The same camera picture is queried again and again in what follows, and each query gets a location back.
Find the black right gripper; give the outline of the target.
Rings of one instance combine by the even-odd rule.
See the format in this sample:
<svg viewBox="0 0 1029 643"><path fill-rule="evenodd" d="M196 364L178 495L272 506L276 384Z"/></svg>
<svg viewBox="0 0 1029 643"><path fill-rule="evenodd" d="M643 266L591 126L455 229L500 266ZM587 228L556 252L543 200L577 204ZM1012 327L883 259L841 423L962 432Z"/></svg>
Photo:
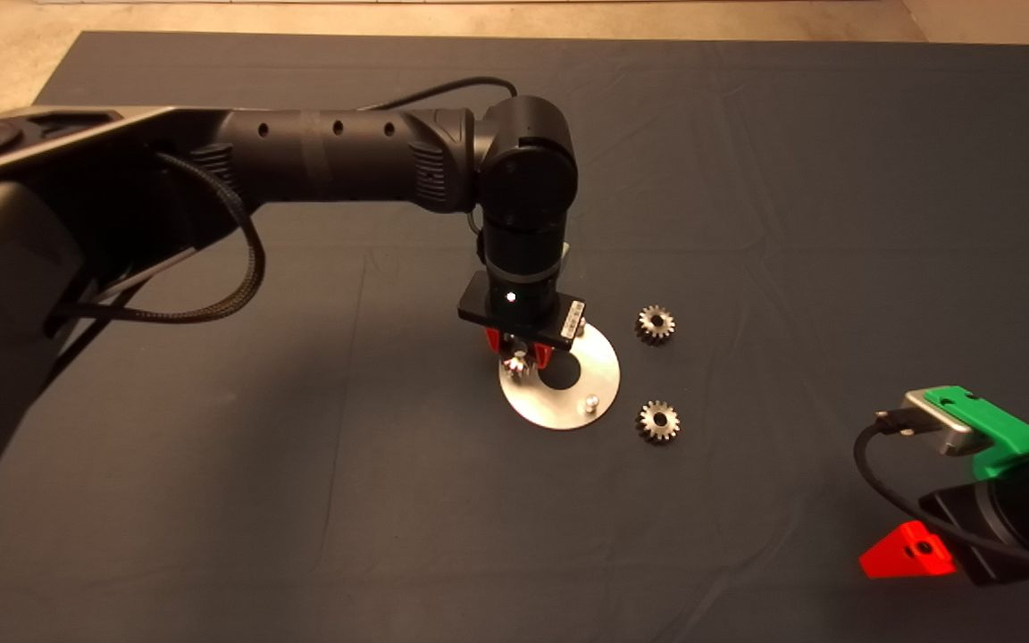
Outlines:
<svg viewBox="0 0 1029 643"><path fill-rule="evenodd" d="M1026 492L1029 461L995 479L928 492L918 499L918 508L972 536L1029 552ZM891 530L858 557L858 565L870 579L936 577L958 571L952 556L977 587L1029 580L1029 565L946 536L939 538L922 521L907 521Z"/></svg>

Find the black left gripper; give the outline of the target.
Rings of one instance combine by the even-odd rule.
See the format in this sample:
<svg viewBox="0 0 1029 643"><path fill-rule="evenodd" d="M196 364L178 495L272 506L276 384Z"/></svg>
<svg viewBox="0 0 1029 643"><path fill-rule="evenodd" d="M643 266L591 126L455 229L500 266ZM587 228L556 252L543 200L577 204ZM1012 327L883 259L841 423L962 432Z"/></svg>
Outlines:
<svg viewBox="0 0 1029 643"><path fill-rule="evenodd" d="M556 280L512 282L477 271L457 305L458 317L486 327L489 349L501 353L504 334L532 345L535 369L547 369L554 349L571 350L587 312L584 298L556 289Z"/></svg>

